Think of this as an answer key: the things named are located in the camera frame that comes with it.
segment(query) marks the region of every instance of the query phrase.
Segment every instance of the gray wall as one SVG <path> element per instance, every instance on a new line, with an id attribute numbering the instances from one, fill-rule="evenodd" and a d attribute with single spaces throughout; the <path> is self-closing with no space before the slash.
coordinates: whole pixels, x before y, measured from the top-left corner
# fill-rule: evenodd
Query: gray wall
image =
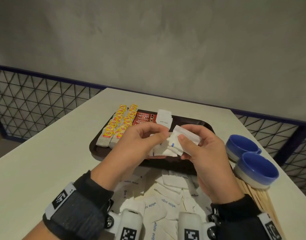
<path id="1" fill-rule="evenodd" d="M 0 65 L 306 121 L 306 0 L 0 0 Z"/>

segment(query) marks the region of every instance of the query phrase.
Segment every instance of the ceramic cup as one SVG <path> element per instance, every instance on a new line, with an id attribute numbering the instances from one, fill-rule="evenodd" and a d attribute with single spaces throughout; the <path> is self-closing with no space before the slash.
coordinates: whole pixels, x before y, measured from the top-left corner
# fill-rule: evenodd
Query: ceramic cup
<path id="1" fill-rule="evenodd" d="M 225 145 L 227 155 L 235 162 L 237 162 L 246 152 L 260 154 L 261 149 L 250 139 L 240 136 L 231 135 Z"/>
<path id="2" fill-rule="evenodd" d="M 243 181 L 256 189 L 267 189 L 279 177 L 278 169 L 265 157 L 246 152 L 233 170 Z"/>

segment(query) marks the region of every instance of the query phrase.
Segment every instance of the floor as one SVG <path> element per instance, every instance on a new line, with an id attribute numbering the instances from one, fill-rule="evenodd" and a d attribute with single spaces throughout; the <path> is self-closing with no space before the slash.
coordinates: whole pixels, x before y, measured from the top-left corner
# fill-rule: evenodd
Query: floor
<path id="1" fill-rule="evenodd" d="M 11 140 L 0 140 L 0 158 L 9 153 L 11 150 L 18 147 L 21 143 Z"/>

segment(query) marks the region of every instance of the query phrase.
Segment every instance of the tabletop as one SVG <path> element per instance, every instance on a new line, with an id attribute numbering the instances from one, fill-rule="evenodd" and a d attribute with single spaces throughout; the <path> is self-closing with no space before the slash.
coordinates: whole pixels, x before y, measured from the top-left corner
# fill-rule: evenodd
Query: tabletop
<path id="1" fill-rule="evenodd" d="M 0 239 L 22 239 L 68 182 L 95 167 L 89 144 L 120 104 L 209 123 L 224 142 L 253 140 L 279 169 L 269 195 L 287 239 L 306 239 L 306 197 L 229 109 L 106 88 L 0 158 Z"/>

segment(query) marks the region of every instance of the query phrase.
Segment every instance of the bundle of wooden stirrers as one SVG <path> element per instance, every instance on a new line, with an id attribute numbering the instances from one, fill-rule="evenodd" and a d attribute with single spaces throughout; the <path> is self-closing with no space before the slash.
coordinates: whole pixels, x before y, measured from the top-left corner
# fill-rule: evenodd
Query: bundle of wooden stirrers
<path id="1" fill-rule="evenodd" d="M 254 202 L 257 204 L 259 209 L 262 212 L 266 212 L 267 214 L 269 214 L 276 229 L 279 231 L 279 234 L 282 236 L 283 239 L 286 239 L 282 231 L 281 225 L 279 223 L 278 217 L 276 216 L 276 213 L 272 205 L 271 199 L 268 195 L 268 192 L 263 189 L 254 189 L 250 185 L 248 185 L 246 182 L 244 182 L 243 180 L 239 178 L 236 178 L 236 180 L 238 181 L 238 184 L 240 188 L 242 189 L 242 191 L 245 194 L 248 194 L 253 198 Z"/>

